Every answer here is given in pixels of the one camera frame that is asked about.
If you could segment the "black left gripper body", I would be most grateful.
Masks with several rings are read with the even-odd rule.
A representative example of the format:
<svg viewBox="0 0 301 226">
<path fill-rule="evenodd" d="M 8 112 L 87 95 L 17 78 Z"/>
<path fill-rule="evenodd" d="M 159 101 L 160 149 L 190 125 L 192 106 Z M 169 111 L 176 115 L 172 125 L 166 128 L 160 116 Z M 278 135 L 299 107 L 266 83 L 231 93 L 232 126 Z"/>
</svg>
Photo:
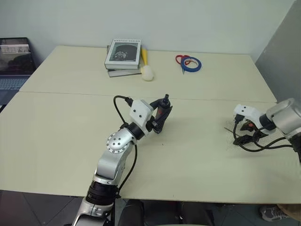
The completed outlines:
<svg viewBox="0 0 301 226">
<path fill-rule="evenodd" d="M 165 123 L 165 119 L 160 117 L 155 119 L 155 117 L 151 117 L 146 123 L 146 129 L 151 132 L 152 130 L 159 134 L 163 130 L 163 126 Z"/>
</svg>

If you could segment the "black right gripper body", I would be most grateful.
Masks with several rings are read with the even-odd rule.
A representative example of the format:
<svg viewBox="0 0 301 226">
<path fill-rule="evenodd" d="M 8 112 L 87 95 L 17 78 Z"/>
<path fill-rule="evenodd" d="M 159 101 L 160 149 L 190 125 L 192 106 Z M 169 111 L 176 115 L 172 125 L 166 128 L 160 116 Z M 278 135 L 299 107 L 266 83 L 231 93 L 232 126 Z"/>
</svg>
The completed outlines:
<svg viewBox="0 0 301 226">
<path fill-rule="evenodd" d="M 255 124 L 251 121 L 246 121 L 242 127 L 240 128 L 241 131 L 249 131 L 249 132 L 256 132 L 258 128 L 255 126 Z M 253 136 L 252 135 L 243 135 L 239 138 L 240 143 L 250 143 L 253 142 Z"/>
</svg>

